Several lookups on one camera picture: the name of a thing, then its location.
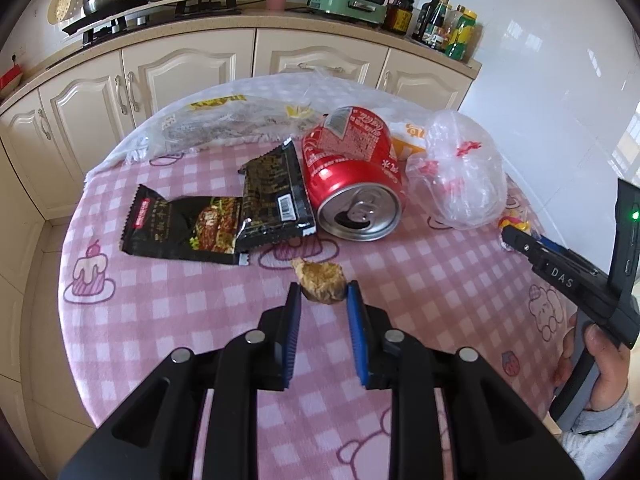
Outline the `grey sleeve forearm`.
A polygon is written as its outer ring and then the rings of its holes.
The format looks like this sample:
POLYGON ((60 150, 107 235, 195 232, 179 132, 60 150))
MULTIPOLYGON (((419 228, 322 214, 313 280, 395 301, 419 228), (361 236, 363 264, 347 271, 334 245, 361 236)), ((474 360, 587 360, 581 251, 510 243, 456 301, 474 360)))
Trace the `grey sleeve forearm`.
POLYGON ((623 452, 638 427, 638 416, 625 390, 612 408, 582 411, 573 427, 556 436, 585 479, 601 479, 623 452))

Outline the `person right hand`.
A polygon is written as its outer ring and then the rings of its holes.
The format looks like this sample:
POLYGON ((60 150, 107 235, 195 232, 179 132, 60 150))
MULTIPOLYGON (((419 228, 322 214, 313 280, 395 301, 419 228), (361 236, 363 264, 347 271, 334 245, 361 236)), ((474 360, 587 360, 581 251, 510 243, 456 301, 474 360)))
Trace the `person right hand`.
MULTIPOLYGON (((574 354, 576 318, 577 315, 573 314, 568 320, 563 350, 552 376, 555 388, 562 386, 573 370, 570 358, 574 354)), ((584 341, 585 348, 594 357, 594 362, 600 370, 600 377, 592 389, 586 409, 603 412, 612 408, 627 390, 630 350, 623 344, 616 347, 595 325, 589 325, 586 328, 584 341)))

